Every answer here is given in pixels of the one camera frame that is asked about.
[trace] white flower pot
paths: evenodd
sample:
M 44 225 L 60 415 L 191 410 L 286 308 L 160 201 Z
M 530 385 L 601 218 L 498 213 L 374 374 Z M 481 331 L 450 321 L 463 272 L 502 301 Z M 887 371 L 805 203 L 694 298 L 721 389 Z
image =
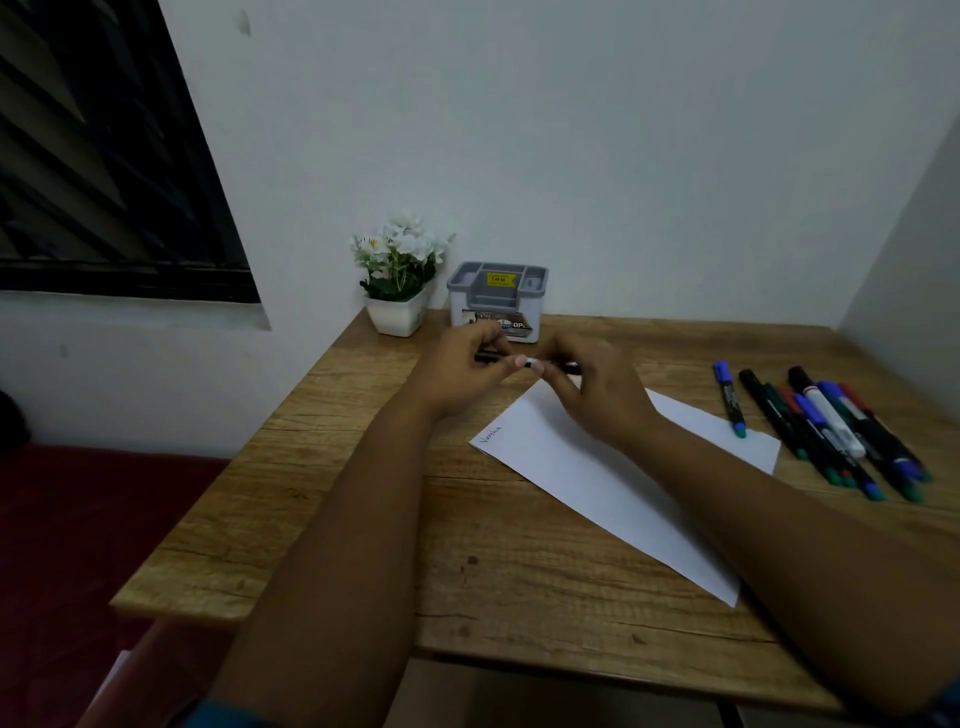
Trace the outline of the white flower pot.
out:
M 389 336 L 409 336 L 420 328 L 435 280 L 423 286 L 422 290 L 408 301 L 378 301 L 365 294 L 364 304 L 370 313 L 373 327 Z

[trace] hand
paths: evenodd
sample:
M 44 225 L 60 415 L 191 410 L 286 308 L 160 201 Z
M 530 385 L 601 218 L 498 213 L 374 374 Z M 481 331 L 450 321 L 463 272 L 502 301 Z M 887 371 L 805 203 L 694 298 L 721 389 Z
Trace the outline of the hand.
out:
M 484 347 L 493 347 L 504 358 L 495 364 L 473 361 Z M 437 422 L 460 414 L 526 363 L 526 356 L 513 354 L 496 321 L 453 327 L 420 357 L 398 396 L 423 407 Z
M 551 361 L 579 364 L 584 373 L 580 389 Z M 619 450 L 660 422 L 630 359 L 603 339 L 553 334 L 540 343 L 531 369 L 553 387 L 580 427 Z

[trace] forearm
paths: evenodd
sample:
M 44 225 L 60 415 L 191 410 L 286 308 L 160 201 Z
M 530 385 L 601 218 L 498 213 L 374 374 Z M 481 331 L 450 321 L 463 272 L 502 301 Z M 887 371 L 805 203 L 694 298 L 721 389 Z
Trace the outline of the forearm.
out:
M 398 398 L 377 414 L 244 624 L 213 699 L 288 728 L 382 723 L 412 644 L 431 427 Z
M 627 454 L 846 691 L 903 715 L 960 673 L 955 575 L 667 421 Z

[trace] window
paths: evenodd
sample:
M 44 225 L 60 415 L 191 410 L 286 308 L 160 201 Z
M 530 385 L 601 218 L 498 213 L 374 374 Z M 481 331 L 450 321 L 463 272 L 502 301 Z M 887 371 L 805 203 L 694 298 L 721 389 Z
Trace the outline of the window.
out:
M 259 302 L 156 0 L 0 0 L 0 289 Z

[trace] wood grain surface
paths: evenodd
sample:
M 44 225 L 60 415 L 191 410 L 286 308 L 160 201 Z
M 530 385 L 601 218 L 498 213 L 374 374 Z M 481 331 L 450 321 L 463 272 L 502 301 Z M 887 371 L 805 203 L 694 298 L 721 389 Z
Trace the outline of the wood grain surface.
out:
M 430 311 L 413 337 L 396 339 L 376 334 L 361 311 L 114 606 L 239 624 L 373 415 L 447 321 L 445 312 Z M 889 501 L 871 503 L 830 486 L 786 449 L 775 476 L 784 488 L 804 490 L 960 571 L 960 428 L 839 334 L 573 316 L 545 316 L 543 323 L 629 350 L 648 387 L 719 416 L 710 364 L 720 358 L 734 372 L 749 367 L 776 383 L 802 364 L 814 378 L 852 384 L 936 475 L 924 487 L 926 503 L 909 504 L 885 485 Z M 468 444 L 534 381 L 531 372 L 519 373 L 434 436 L 420 517 L 419 651 L 841 710 L 749 594 L 731 609 Z M 748 427 L 773 434 L 745 394 L 741 404 Z

